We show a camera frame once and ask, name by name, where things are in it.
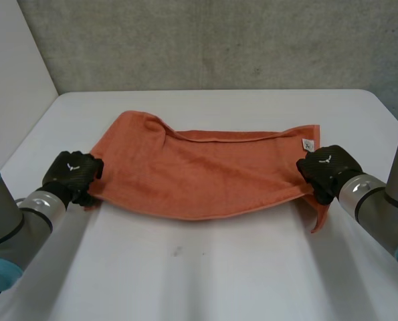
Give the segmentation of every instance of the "orange towel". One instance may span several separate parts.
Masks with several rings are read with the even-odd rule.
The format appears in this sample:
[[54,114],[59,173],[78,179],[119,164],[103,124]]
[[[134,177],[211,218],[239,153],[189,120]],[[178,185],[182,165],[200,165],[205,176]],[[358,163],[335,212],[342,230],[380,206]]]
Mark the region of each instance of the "orange towel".
[[173,219],[231,217],[305,197],[324,224],[327,206],[296,169],[319,148],[319,126],[285,132],[176,132],[145,112],[124,112],[91,153],[105,163],[90,194],[125,209]]

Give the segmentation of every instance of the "concrete wall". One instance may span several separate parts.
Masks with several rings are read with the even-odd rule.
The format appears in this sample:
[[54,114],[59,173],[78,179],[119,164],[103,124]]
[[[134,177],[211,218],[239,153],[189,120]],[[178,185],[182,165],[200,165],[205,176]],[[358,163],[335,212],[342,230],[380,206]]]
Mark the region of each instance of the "concrete wall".
[[0,0],[0,168],[58,97],[15,0]]
[[362,88],[398,118],[398,0],[18,0],[59,93]]

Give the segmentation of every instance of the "gray wall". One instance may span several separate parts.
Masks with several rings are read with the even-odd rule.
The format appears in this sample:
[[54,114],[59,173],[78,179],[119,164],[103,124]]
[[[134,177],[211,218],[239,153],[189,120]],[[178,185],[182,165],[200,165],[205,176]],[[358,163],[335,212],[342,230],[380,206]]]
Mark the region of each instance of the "gray wall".
[[398,0],[18,0],[59,93],[362,88],[398,118]]

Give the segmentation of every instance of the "table surface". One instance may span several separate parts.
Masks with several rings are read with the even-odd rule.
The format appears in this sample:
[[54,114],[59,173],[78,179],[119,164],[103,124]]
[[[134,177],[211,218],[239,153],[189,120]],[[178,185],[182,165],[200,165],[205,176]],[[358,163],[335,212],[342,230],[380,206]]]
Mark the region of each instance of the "table surface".
[[[362,90],[87,92],[60,96],[2,173],[15,198],[61,150],[89,151],[125,110],[176,130],[285,130],[320,124],[386,180],[398,121]],[[398,264],[335,201],[311,235],[301,200],[224,220],[182,222],[109,204],[71,206],[1,320],[398,320]]]

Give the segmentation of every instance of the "white wall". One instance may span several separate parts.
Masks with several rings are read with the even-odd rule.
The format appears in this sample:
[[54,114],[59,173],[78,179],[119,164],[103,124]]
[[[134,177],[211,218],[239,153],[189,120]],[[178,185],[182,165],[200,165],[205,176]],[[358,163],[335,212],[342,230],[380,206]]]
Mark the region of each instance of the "white wall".
[[0,168],[57,96],[16,0],[0,0]]

